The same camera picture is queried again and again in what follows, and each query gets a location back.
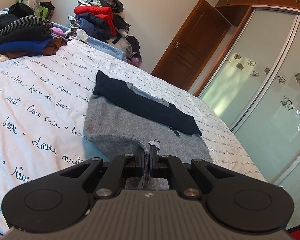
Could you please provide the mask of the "grey knit sweater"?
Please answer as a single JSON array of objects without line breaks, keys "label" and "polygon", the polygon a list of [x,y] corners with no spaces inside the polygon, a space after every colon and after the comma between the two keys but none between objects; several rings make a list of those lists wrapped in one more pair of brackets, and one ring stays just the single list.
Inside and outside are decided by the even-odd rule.
[{"label": "grey knit sweater", "polygon": [[153,97],[131,83],[97,72],[84,122],[85,137],[109,159],[127,153],[145,154],[145,174],[127,181],[130,189],[168,189],[164,179],[150,177],[152,146],[160,155],[174,155],[184,163],[212,162],[194,117],[163,98]]}]

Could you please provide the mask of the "pile of dark folded clothes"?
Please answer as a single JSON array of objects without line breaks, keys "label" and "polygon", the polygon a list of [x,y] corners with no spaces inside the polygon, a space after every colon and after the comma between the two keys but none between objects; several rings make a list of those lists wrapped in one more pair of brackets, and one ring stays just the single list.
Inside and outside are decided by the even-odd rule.
[{"label": "pile of dark folded clothes", "polygon": [[67,40],[52,34],[50,20],[34,15],[33,10],[15,3],[0,10],[0,61],[23,56],[52,56]]}]

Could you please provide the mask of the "red and navy clothes heap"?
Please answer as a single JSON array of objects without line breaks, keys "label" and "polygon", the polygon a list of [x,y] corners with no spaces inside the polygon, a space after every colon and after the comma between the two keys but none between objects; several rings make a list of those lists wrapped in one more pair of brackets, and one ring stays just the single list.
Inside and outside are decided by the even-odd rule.
[{"label": "red and navy clothes heap", "polygon": [[81,28],[88,36],[110,43],[123,52],[128,63],[141,66],[139,41],[129,34],[130,24],[119,0],[79,0],[68,20],[70,27]]}]

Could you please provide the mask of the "frosted glass sliding wardrobe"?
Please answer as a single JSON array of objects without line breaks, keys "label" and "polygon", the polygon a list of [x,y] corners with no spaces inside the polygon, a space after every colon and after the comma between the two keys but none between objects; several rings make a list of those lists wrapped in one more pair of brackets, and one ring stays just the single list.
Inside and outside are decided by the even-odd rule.
[{"label": "frosted glass sliding wardrobe", "polygon": [[294,200],[300,225],[300,0],[219,0],[237,31],[198,92],[264,178]]}]

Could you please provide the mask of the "green plastic chair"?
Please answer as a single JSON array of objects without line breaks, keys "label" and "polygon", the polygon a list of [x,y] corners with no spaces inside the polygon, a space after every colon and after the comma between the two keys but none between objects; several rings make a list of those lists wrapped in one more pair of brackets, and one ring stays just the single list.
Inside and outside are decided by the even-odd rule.
[{"label": "green plastic chair", "polygon": [[46,7],[40,6],[38,9],[38,17],[48,19],[49,10]]}]

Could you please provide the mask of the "light blue knit blanket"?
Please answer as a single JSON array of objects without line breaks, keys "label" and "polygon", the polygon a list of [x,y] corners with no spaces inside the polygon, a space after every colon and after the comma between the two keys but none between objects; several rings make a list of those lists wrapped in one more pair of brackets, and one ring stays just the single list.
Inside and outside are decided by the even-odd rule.
[{"label": "light blue knit blanket", "polygon": [[[77,27],[66,27],[66,26],[63,26],[61,24],[58,24],[58,23],[55,23],[55,22],[52,22],[53,26],[56,27],[56,28],[59,28],[62,30],[62,32],[64,33],[67,33],[70,30],[76,28],[78,29]],[[126,60],[126,56],[125,54],[123,53],[123,51],[117,49],[116,47],[114,46],[111,46],[110,44],[107,44],[105,42],[102,42],[100,40],[97,40],[91,36],[87,36],[87,40],[85,41],[86,44],[88,44],[89,46],[97,49],[97,50],[100,50],[106,54],[109,54],[121,61],[124,61],[124,62],[127,62]]]}]

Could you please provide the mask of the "pink purple garment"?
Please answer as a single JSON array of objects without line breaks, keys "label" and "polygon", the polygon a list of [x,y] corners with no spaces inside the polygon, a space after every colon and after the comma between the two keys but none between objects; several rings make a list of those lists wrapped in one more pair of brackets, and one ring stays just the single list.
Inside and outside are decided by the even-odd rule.
[{"label": "pink purple garment", "polygon": [[52,34],[55,36],[66,37],[66,34],[60,28],[52,27],[51,30]]}]

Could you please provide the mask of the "brown wooden door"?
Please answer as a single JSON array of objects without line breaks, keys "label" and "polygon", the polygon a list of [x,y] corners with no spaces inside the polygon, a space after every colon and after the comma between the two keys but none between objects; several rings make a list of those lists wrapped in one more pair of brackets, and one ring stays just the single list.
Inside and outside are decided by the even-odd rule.
[{"label": "brown wooden door", "polygon": [[216,8],[206,0],[199,0],[152,75],[189,90],[230,27],[231,23]]}]

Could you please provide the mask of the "white bedspread with blue script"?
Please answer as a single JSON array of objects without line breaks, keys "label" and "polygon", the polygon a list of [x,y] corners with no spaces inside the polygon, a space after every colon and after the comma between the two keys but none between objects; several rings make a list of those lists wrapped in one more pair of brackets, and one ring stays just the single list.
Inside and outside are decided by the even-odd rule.
[{"label": "white bedspread with blue script", "polygon": [[55,55],[0,63],[1,201],[10,189],[92,157],[104,158],[83,133],[96,74],[127,81],[194,117],[213,163],[263,180],[226,124],[201,100],[109,54],[72,40]]}]

